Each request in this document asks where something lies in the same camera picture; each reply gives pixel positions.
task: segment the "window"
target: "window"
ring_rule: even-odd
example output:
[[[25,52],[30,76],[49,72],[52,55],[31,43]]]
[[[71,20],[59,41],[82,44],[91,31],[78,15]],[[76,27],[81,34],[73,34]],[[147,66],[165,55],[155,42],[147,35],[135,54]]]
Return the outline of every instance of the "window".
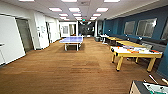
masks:
[[[137,36],[152,37],[154,28],[156,26],[155,19],[140,20],[137,28]]]
[[[163,34],[162,34],[162,39],[163,40],[167,40],[168,39],[168,20],[167,20],[165,29],[164,29]]]
[[[132,35],[134,30],[135,21],[130,21],[125,23],[124,34]]]

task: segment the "door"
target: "door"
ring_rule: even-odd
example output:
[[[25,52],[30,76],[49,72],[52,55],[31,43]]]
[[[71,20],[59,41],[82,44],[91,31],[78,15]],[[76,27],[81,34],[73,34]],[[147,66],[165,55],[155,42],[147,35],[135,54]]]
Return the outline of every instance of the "door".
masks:
[[[70,32],[69,32],[69,26],[61,25],[61,37],[69,37]]]
[[[1,49],[0,49],[0,65],[2,65],[4,63],[5,63],[5,60],[4,60],[4,57],[3,57]]]
[[[49,41],[49,43],[52,43],[51,32],[50,32],[50,24],[48,22],[46,22],[46,28],[47,28],[47,33],[48,33],[48,41]]]
[[[34,50],[28,20],[16,19],[25,52]]]

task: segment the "ping pong table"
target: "ping pong table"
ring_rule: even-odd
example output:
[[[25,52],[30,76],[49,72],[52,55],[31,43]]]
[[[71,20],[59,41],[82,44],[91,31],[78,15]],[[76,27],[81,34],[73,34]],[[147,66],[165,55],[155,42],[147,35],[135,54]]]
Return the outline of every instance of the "ping pong table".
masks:
[[[70,36],[60,40],[59,42],[65,43],[65,51],[67,51],[67,47],[69,45],[76,45],[78,51],[79,47],[81,47],[81,44],[83,42],[83,36]]]

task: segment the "ceiling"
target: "ceiling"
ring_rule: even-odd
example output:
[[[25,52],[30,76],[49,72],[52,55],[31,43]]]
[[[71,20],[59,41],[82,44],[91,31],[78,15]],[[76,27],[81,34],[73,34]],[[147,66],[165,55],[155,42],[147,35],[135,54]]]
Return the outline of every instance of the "ceiling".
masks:
[[[78,7],[82,18],[88,21],[97,8],[109,8],[107,12],[102,12],[97,20],[104,18],[113,19],[116,17],[125,17],[128,15],[144,12],[154,8],[168,5],[168,0],[121,0],[120,2],[104,2],[104,0],[78,0],[77,2],[62,2],[61,0],[35,0],[35,2],[19,2],[18,0],[0,0],[25,9],[33,9],[44,13],[46,16],[58,18],[59,14],[67,13],[70,21],[76,21],[73,13],[68,8]],[[62,12],[53,12],[49,8],[59,7]]]

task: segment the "ceiling light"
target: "ceiling light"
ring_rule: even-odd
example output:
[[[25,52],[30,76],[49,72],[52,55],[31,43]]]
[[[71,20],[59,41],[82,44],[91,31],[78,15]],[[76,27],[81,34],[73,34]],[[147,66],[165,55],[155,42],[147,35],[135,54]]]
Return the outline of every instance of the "ceiling light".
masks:
[[[19,0],[19,1],[22,1],[22,2],[34,2],[34,0]]]
[[[77,2],[77,0],[61,0],[62,2]]]
[[[82,20],[82,19],[77,19],[77,20]]]
[[[64,19],[65,21],[69,21],[70,19]]]
[[[82,19],[82,17],[75,17],[76,19]]]
[[[95,20],[95,19],[90,19],[90,20]]]
[[[104,0],[104,2],[119,2],[120,0]]]
[[[62,10],[60,8],[49,8],[51,11],[61,12]]]
[[[66,17],[60,17],[61,19],[66,19]]]
[[[98,8],[96,11],[97,12],[106,12],[108,8]]]
[[[97,19],[97,17],[91,17],[91,19]]]
[[[74,16],[81,16],[81,14],[73,14]]]
[[[68,14],[59,14],[60,16],[68,16]]]
[[[101,14],[93,14],[93,16],[100,16]]]
[[[69,10],[71,12],[79,12],[80,11],[79,8],[69,8]]]

